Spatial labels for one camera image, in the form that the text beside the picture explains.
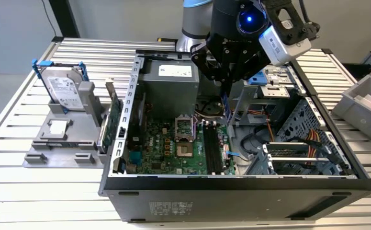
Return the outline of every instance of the black cable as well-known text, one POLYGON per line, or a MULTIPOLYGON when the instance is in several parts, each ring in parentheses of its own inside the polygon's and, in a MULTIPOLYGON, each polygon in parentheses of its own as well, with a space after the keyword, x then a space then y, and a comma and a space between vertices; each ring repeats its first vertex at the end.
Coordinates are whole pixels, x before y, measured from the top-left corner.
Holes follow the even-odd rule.
POLYGON ((300 4, 301 4, 301 9, 302 9, 302 14, 304 14, 305 22, 309 23, 312 20, 309 19, 309 15, 308 15, 308 11, 306 11, 304 0, 300 0, 300 4))
POLYGON ((252 145, 256 147, 256 145, 254 145, 254 143, 253 143, 253 138, 250 138, 250 143, 252 143, 252 145))
POLYGON ((257 152, 257 151, 253 151, 253 150, 249 150, 249 149, 245 148, 245 145, 244 145, 244 144, 245 144, 245 142, 246 142, 248 140, 250 140, 252 138, 256 138, 256 139, 260 141, 261 144, 269 143, 269 141, 264 140, 260 136, 257 136, 257 133, 258 133, 262 129, 266 129, 266 128, 268 128, 266 125, 260 125, 260 126, 257 126, 256 129, 254 129, 254 132, 250 133, 249 135, 246 135, 246 136, 244 137, 244 139, 241 140, 240 146, 241 146, 242 150, 246 151, 249 154, 258 154, 258 152, 257 152))
POLYGON ((54 30, 55 37, 58 37, 58 35, 57 35, 57 30, 55 30, 55 27, 54 27, 53 22, 51 22, 51 19, 50 19, 50 15, 47 14, 45 0, 41 0, 41 1, 43 2, 43 5, 45 5, 45 13, 46 13, 47 20, 50 21, 50 24, 51 24, 51 27, 53 27, 53 30, 54 30))

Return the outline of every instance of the blue latch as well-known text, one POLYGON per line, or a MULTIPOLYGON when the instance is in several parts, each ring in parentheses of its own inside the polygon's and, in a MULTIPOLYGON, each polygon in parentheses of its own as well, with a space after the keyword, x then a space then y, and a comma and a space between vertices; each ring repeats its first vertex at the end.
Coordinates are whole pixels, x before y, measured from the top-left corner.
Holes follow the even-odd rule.
POLYGON ((268 77, 265 76, 264 70, 260 71, 250 79, 250 85, 268 85, 268 77))
POLYGON ((86 65, 85 65, 85 63, 82 61, 79 62, 79 67, 82 68, 83 80, 85 81, 90 81, 89 71, 87 71, 86 65))
POLYGON ((42 61, 42 62, 39 63, 39 65, 43 66, 43 67, 50 67, 50 66, 54 65, 54 62, 53 62, 53 61, 42 61))

